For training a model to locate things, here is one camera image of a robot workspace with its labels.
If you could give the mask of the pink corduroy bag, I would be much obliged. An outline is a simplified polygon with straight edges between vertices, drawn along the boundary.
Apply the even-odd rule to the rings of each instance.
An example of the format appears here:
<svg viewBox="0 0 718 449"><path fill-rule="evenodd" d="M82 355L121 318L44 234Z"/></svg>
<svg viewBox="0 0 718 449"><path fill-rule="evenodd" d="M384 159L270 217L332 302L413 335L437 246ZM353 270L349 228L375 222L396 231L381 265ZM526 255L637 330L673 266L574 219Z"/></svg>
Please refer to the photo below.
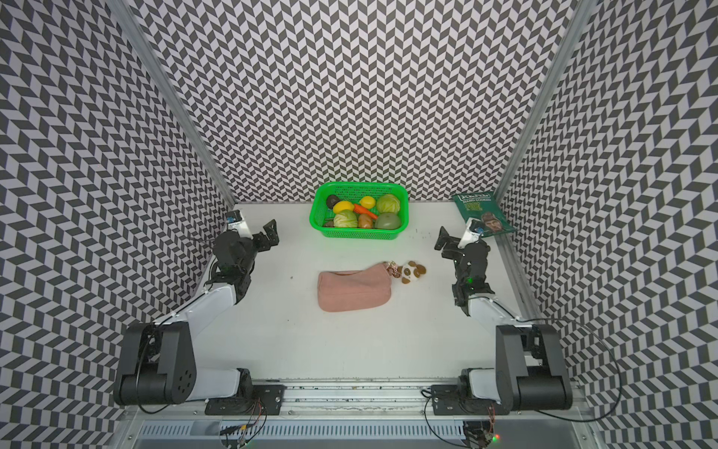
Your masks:
<svg viewBox="0 0 718 449"><path fill-rule="evenodd" d="M392 277L376 264L363 271L323 271L318 277L318 304L324 312L353 312L385 305Z"/></svg>

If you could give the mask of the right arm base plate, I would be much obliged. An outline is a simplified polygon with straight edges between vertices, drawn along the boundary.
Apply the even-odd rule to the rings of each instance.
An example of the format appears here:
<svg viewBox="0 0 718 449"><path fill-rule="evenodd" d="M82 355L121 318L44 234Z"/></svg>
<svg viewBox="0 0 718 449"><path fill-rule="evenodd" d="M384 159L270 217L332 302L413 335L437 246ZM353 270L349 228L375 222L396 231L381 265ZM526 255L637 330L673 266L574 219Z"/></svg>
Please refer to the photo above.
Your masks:
<svg viewBox="0 0 718 449"><path fill-rule="evenodd" d="M460 392L458 385L431 385L426 395L429 408L437 416L508 415L510 410L494 400L473 398Z"/></svg>

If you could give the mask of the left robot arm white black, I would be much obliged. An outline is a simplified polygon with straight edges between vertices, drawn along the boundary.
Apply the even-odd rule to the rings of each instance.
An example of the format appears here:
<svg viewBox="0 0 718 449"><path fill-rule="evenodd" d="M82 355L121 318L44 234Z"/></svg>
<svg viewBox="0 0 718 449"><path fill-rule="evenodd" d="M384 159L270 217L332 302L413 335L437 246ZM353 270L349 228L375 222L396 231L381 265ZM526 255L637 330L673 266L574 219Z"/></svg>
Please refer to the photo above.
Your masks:
<svg viewBox="0 0 718 449"><path fill-rule="evenodd" d="M245 298L257 255L279 243L276 221L252 234L240 213L230 213L227 230L213 243L209 279L199 293L164 317L127 327L113 385L115 403L144 409L221 398L254 402L250 372L201 368L194 340Z"/></svg>

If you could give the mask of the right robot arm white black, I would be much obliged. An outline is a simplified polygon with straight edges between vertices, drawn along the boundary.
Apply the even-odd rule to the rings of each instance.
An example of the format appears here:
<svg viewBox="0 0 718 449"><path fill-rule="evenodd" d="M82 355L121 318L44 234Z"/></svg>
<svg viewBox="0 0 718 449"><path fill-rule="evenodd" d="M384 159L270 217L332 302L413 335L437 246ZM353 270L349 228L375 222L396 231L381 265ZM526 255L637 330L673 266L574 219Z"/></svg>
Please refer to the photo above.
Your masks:
<svg viewBox="0 0 718 449"><path fill-rule="evenodd" d="M470 228L458 238L441 227L435 249L454 266L454 305L494 333L494 365L462 370L445 400L471 415L570 409L573 390L558 331L521 318L497 298L486 275L488 243Z"/></svg>

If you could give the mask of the plush keychain decoration with carabiners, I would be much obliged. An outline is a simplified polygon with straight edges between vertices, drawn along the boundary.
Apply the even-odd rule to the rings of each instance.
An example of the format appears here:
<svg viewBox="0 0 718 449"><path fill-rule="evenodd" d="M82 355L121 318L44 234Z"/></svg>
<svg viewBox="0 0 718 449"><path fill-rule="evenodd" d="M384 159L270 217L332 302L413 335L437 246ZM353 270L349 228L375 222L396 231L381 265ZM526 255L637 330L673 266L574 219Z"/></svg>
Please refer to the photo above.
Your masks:
<svg viewBox="0 0 718 449"><path fill-rule="evenodd" d="M403 265L394 261L384 262L383 265L385 266L388 274L392 278L400 280L402 284L412 284L413 282L426 276L427 273L427 269L424 265L421 265L413 260L406 262Z"/></svg>

